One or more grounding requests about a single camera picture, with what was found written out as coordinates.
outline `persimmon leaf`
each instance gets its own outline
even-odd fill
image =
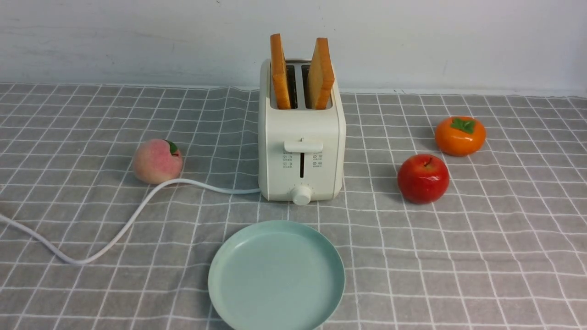
[[[450,127],[468,134],[473,134],[473,132],[475,132],[475,120],[463,120],[460,118],[454,118],[453,123],[450,125]]]

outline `toaster knob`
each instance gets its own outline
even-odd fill
[[[306,205],[310,203],[312,198],[312,189],[308,186],[295,187],[292,190],[292,200],[296,205]]]

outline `apple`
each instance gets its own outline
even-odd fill
[[[397,185],[406,200],[414,204],[437,201],[448,189],[450,176],[444,162],[431,154],[415,154],[397,172]]]

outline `toaster lever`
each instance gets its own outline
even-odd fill
[[[322,151],[322,142],[308,139],[286,141],[284,149],[290,153],[319,153]]]

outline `gray tablecloth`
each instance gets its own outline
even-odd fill
[[[307,223],[337,246],[347,287],[324,330],[587,326],[587,100],[342,95],[344,191],[295,206],[171,186],[102,258],[62,263],[0,225],[0,329],[228,329],[211,308],[215,251],[248,224]],[[487,143],[441,155],[433,127],[472,115]],[[185,155],[182,177],[257,186],[258,92],[234,88],[0,85],[0,212],[74,258],[121,229],[153,186],[130,171],[140,141]],[[452,181],[404,202],[399,165],[440,155]]]

